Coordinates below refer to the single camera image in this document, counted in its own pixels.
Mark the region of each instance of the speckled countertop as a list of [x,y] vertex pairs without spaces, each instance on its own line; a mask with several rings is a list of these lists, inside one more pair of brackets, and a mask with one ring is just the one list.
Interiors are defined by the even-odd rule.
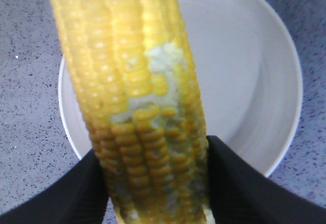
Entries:
[[[267,1],[294,39],[304,79],[296,136],[270,178],[326,207],[326,0]],[[48,0],[0,0],[0,214],[78,161],[60,120],[61,55]]]

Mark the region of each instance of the corn cob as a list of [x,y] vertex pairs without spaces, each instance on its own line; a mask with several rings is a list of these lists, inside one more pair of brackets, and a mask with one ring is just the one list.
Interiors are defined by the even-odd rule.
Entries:
[[206,223],[206,129],[177,0],[51,0],[120,223]]

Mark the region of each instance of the yellow corn kernel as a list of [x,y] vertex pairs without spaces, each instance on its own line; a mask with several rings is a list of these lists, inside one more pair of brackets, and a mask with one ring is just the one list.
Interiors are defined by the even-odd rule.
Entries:
[[206,133],[177,0],[51,0],[121,224],[206,223]]

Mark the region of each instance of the plate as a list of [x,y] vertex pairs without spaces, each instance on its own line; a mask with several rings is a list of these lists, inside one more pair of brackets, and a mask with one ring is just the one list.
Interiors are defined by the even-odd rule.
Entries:
[[[269,176],[286,153],[302,104],[294,43],[265,0],[179,0],[206,114],[207,134]],[[91,143],[64,59],[59,105],[65,131],[82,158]]]

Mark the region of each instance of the ceramic plate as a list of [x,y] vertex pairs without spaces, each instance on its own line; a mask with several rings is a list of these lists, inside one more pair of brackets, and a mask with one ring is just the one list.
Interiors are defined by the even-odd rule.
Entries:
[[[207,133],[268,176],[286,153],[302,102],[300,63],[264,0],[179,0],[197,64]],[[59,103],[79,158],[91,148],[64,59]]]

